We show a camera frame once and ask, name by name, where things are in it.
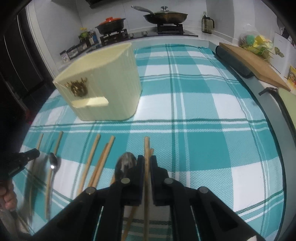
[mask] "teal and white tablecloth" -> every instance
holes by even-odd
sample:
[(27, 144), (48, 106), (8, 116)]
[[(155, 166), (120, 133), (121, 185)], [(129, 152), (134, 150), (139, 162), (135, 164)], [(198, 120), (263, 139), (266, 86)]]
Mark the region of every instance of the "teal and white tablecloth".
[[(63, 131), (52, 217), (76, 197), (97, 133), (101, 139), (86, 183), (105, 144), (115, 136), (97, 188), (109, 186), (122, 153), (142, 155), (144, 137), (149, 136), (158, 165), (171, 177), (191, 188), (208, 187), (266, 240), (274, 240), (284, 209), (281, 162), (268, 122), (242, 80), (208, 48), (166, 44), (134, 53), (143, 91), (131, 119), (81, 121), (57, 90), (36, 116), (21, 148), (35, 148), (40, 133), (44, 133), (34, 175), (28, 165), (13, 179), (18, 210), (25, 220), (28, 186), (34, 187), (30, 231), (34, 233), (46, 223), (46, 155), (53, 151), (58, 132)], [(170, 240), (169, 209), (151, 206), (150, 210), (150, 240)], [(142, 219), (140, 207), (128, 240), (142, 240)]]

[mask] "red lid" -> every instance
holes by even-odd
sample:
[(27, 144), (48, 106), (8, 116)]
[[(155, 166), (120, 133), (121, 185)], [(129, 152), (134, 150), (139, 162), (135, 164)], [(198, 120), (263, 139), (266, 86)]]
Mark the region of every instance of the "red lid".
[(113, 17), (109, 17), (109, 18), (106, 18), (106, 21), (100, 23), (99, 25), (101, 24), (105, 24), (105, 23), (108, 23), (108, 22), (112, 22), (112, 21), (115, 21), (115, 20), (120, 20), (121, 18), (113, 18)]

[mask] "finger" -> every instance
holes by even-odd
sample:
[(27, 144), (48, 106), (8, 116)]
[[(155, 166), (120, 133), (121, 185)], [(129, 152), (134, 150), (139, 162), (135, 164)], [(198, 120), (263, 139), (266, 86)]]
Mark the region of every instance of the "finger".
[(0, 187), (0, 196), (3, 196), (6, 193), (5, 187)]
[(16, 194), (14, 191), (9, 190), (5, 195), (4, 195), (4, 201), (9, 202), (11, 199), (16, 198)]
[(10, 200), (9, 202), (7, 202), (6, 204), (5, 204), (5, 207), (6, 207), (6, 209), (7, 210), (14, 210), (14, 209), (16, 209), (16, 207), (17, 207), (17, 199), (16, 198), (14, 198), (14, 199), (12, 199), (12, 200)]
[(7, 181), (7, 187), (8, 187), (9, 190), (13, 190), (14, 189), (14, 185), (12, 183), (12, 179), (9, 179)]

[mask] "human hand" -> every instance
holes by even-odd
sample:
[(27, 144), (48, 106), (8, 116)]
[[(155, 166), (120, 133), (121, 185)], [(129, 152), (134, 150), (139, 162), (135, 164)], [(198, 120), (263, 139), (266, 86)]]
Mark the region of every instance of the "human hand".
[(5, 208), (9, 211), (14, 211), (17, 208), (17, 196), (13, 191), (14, 186), (12, 180), (9, 179), (6, 184), (8, 190), (5, 187), (0, 187), (0, 197), (5, 201)]

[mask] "pot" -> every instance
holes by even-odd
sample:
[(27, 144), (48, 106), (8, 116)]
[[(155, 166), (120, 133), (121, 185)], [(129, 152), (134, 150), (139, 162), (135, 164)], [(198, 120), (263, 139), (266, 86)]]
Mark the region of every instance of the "pot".
[(150, 14), (144, 15), (144, 18), (147, 22), (153, 24), (164, 24), (164, 23), (171, 23), (171, 24), (179, 24), (186, 20), (188, 14), (180, 13), (180, 12), (173, 12), (167, 10), (167, 6), (162, 6), (162, 11), (153, 13), (149, 9), (140, 7), (140, 6), (131, 6), (132, 8), (142, 11), (142, 12), (149, 12)]
[(100, 23), (96, 28), (101, 35), (121, 31), (124, 28), (125, 18), (106, 18), (106, 21)]

